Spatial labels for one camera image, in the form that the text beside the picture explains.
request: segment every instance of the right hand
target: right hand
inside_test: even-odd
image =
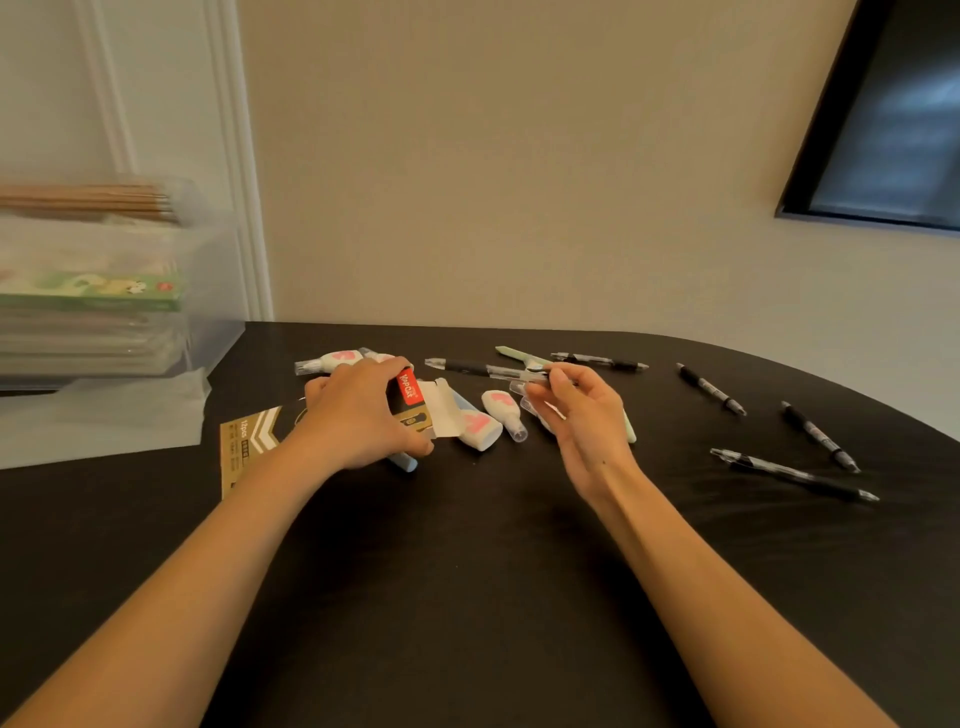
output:
[[[556,433],[566,474],[577,492],[594,504],[608,494],[610,468],[637,469],[627,446],[623,400],[588,367],[556,362],[547,369],[550,389],[527,384],[527,399]],[[547,406],[548,402],[566,419]]]

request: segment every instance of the retractable pen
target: retractable pen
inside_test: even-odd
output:
[[[767,460],[761,460],[758,457],[751,457],[750,455],[744,455],[740,452],[734,452],[733,450],[712,448],[710,454],[716,455],[725,463],[730,463],[731,465],[740,465],[744,468],[751,468],[755,471],[763,471],[764,473],[786,478],[787,480],[804,486],[808,491],[823,496],[834,496],[843,498],[844,500],[866,500],[868,502],[877,502],[879,500],[873,493],[868,493],[860,488],[853,488],[850,485],[827,480],[819,475],[804,473],[795,468],[777,465],[777,463],[771,463]]]
[[[723,405],[727,407],[731,412],[735,412],[738,415],[743,417],[747,416],[747,410],[740,406],[740,403],[735,400],[733,397],[728,397],[726,394],[721,392],[719,389],[710,384],[702,376],[698,375],[689,367],[684,366],[680,362],[677,362],[677,370],[680,373],[680,378],[685,381],[687,384],[692,384],[695,387],[700,387],[702,390],[707,392],[709,395],[713,395],[717,399],[723,402]]]
[[[783,407],[783,417],[786,419],[786,421],[803,430],[810,437],[827,448],[830,451],[830,455],[832,455],[833,459],[836,460],[837,465],[839,465],[841,468],[849,470],[851,473],[860,472],[860,469],[856,467],[856,463],[853,462],[853,458],[847,455],[843,448],[830,440],[826,433],[820,429],[820,427],[808,420],[803,412],[794,407],[788,401],[782,401],[780,405]]]
[[[646,364],[624,359],[610,359],[608,356],[591,356],[587,353],[554,352],[550,354],[554,361],[569,361],[573,364],[603,364],[611,369],[621,369],[625,372],[642,372],[650,369]]]
[[[442,359],[439,357],[424,359],[423,363],[434,369],[443,369],[447,372],[460,372],[465,375],[488,376],[491,379],[505,379],[507,381],[533,381],[550,387],[550,378],[545,372],[527,372],[523,369],[509,367],[495,367],[493,364],[483,364],[476,361],[459,361],[456,359]]]

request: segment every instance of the paper sheet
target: paper sheet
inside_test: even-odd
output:
[[[0,469],[200,443],[201,370],[159,379],[78,379],[52,395],[0,398]]]

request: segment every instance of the left hand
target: left hand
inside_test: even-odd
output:
[[[402,425],[387,406],[388,382],[409,366],[402,356],[364,359],[311,379],[304,388],[307,413],[287,440],[322,449],[336,470],[362,468],[397,452],[429,455],[433,442]]]

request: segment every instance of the black table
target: black table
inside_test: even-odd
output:
[[[301,324],[249,326],[211,378],[196,448],[0,472],[0,716],[217,504],[218,423],[299,397],[294,360],[368,346],[509,363],[498,344],[650,364],[603,373],[644,471],[894,719],[960,724],[960,443],[816,376],[682,339]],[[750,416],[684,385],[676,361]],[[502,385],[448,380],[477,404]],[[864,473],[844,474],[783,422],[784,399]],[[410,475],[377,463],[331,479],[283,542],[204,725],[709,725],[555,443],[527,420],[522,445],[441,441]],[[882,502],[737,473],[716,447],[856,482]]]

